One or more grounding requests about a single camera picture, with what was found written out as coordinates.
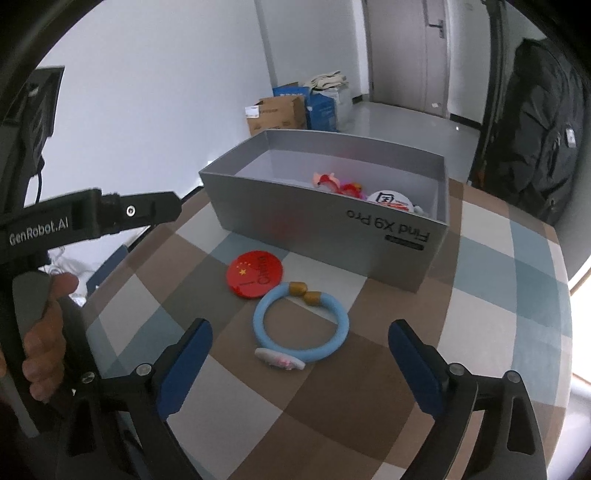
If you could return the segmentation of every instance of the white bag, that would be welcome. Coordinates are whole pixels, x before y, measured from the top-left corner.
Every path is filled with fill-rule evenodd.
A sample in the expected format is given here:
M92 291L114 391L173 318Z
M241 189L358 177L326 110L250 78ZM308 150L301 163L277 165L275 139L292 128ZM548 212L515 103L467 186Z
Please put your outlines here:
M338 87L317 91L317 93L335 100L336 129L339 132L345 130L347 124L351 121L353 112L353 100L351 98L351 89L349 88L348 82L345 82Z

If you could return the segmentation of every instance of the white wall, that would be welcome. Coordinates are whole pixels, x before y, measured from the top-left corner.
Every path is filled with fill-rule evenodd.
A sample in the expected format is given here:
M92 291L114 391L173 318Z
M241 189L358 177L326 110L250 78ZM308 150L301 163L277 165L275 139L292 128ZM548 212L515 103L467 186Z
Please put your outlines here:
M480 0L447 0L450 78L447 110L482 123L491 62L491 26Z
M351 0L255 0L273 86L341 70L361 95Z
M359 62L359 88L361 95L369 95L369 58L368 39L365 25L363 0L351 0L353 21L355 22L355 38L357 41L357 57Z
M248 137L244 107L271 95L254 0L106 0L42 62L62 64L42 198L88 187L183 196ZM29 190L30 202L35 180ZM100 263L127 238L66 255Z

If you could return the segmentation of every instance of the blue gripper pad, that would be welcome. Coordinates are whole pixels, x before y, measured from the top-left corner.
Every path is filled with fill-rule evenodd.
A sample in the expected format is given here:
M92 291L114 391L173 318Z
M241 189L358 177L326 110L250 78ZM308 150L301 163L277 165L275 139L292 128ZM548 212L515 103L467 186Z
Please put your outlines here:
M388 346L421 411L437 419L445 409L443 389L447 384L442 385L440 371L440 378L434 372L441 365L433 365L433 352L427 350L429 347L405 320L396 320L390 325Z
M195 320L179 342L167 347L156 360L156 409L163 421L183 406L212 343L211 324L207 320Z

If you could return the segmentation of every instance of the blue box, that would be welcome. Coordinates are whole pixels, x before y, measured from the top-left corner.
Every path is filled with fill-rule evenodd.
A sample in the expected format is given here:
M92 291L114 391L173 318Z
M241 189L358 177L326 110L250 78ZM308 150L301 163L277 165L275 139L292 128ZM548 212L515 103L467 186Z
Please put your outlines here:
M336 132L335 100L319 93L311 93L308 87L284 85L273 88L276 97L302 95L306 101L306 120L309 130Z

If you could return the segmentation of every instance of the door handle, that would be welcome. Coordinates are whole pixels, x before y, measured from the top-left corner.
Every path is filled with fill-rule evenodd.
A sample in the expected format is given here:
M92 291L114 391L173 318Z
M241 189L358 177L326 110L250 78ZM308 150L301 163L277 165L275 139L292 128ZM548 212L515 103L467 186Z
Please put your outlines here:
M439 37L445 38L445 25L443 23L443 20L439 20L439 23L436 23L436 24L428 23L427 26L433 27L433 28L438 28L439 29Z

